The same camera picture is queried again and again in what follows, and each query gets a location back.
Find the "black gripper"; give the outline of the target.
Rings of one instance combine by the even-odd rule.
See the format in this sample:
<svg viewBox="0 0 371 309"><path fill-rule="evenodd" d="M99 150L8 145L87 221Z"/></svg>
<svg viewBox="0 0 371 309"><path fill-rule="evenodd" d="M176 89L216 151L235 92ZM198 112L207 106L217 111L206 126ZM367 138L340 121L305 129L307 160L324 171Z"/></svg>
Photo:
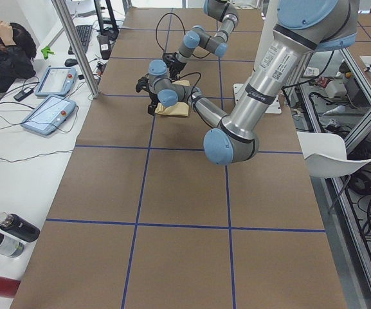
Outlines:
<svg viewBox="0 0 371 309"><path fill-rule="evenodd" d="M169 74L171 80L179 80L181 76L181 71L184 69L185 63L182 62L180 54L176 54L176 61L171 66L169 66Z"/></svg>
<svg viewBox="0 0 371 309"><path fill-rule="evenodd" d="M149 91L149 97L150 97L150 104L147 106L147 113L149 115L155 115L156 108L159 103L159 99L158 99L158 96L151 91Z"/></svg>

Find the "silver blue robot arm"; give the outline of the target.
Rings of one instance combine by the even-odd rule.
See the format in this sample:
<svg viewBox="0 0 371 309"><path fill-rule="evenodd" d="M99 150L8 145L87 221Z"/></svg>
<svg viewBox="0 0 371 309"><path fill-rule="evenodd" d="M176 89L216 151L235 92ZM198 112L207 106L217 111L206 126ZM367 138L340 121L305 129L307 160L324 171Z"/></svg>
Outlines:
<svg viewBox="0 0 371 309"><path fill-rule="evenodd" d="M195 25L185 33L178 51L163 54L171 79L178 78L197 47L219 58L228 49L228 39L239 24L237 9L228 1L209 0L204 2L203 10L207 16L220 22L221 26L215 34L210 34L202 26Z"/></svg>
<svg viewBox="0 0 371 309"><path fill-rule="evenodd" d="M239 15L230 2L207 1L205 14L221 24L217 33L209 35L203 28L193 27L169 60L157 59L149 64L146 89L165 107L187 103L209 125L203 141L209 161L228 165L249 160L258 151L255 126L301 58L306 53L352 45L357 34L358 8L358 1L279 1L273 41L243 85L233 111L226 113L199 88L173 83L196 48L222 57L228 49L229 36L239 23Z"/></svg>

